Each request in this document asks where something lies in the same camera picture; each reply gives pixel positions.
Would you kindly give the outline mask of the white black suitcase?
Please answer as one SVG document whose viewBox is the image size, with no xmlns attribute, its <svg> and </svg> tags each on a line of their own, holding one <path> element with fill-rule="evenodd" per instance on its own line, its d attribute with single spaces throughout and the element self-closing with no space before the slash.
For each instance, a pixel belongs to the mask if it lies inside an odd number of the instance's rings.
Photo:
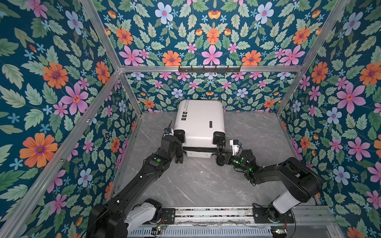
<svg viewBox="0 0 381 238">
<path fill-rule="evenodd" d="M 210 158 L 225 149 L 223 105 L 215 100 L 183 100 L 174 126 L 174 136 L 188 157 Z"/>
</svg>

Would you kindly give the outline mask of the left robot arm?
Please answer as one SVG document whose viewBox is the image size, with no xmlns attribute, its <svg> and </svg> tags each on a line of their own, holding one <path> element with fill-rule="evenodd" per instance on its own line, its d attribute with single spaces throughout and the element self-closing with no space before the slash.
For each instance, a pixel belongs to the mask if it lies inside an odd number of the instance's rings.
<svg viewBox="0 0 381 238">
<path fill-rule="evenodd" d="M 158 150 L 147 157 L 137 175 L 105 205 L 95 205 L 89 215 L 87 238 L 126 238 L 128 228 L 125 220 L 136 201 L 147 188 L 157 181 L 170 167 L 173 160 L 183 162 L 183 147 L 174 135 L 161 139 Z"/>
</svg>

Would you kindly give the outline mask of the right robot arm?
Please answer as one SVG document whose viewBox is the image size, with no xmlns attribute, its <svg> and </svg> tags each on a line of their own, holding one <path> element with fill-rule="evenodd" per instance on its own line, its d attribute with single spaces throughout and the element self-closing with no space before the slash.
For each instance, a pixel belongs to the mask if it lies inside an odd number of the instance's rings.
<svg viewBox="0 0 381 238">
<path fill-rule="evenodd" d="M 308 202 L 322 188 L 322 178 L 303 165 L 295 157 L 284 162 L 259 166 L 251 149 L 241 150 L 241 143 L 232 140 L 232 151 L 226 151 L 221 143 L 217 145 L 216 163 L 219 166 L 231 165 L 252 185 L 270 181 L 280 181 L 287 191 L 279 195 L 267 208 L 263 208 L 270 222 L 280 222 L 292 208 Z"/>
</svg>

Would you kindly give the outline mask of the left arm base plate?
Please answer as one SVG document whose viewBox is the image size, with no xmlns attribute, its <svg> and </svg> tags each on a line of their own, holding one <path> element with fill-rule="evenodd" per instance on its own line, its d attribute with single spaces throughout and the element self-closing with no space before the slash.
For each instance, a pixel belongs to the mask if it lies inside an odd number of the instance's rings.
<svg viewBox="0 0 381 238">
<path fill-rule="evenodd" d="M 172 225 L 175 223 L 176 209 L 175 208 L 161 208 L 156 211 L 154 216 L 155 224 Z"/>
</svg>

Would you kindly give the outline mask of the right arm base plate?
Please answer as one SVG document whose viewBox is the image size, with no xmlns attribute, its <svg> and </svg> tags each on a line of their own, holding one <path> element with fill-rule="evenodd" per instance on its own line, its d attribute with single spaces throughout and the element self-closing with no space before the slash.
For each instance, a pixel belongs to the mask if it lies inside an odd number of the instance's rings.
<svg viewBox="0 0 381 238">
<path fill-rule="evenodd" d="M 257 224 L 293 224 L 295 218 L 292 211 L 288 211 L 284 214 L 279 213 L 275 208 L 253 207 L 253 218 Z"/>
</svg>

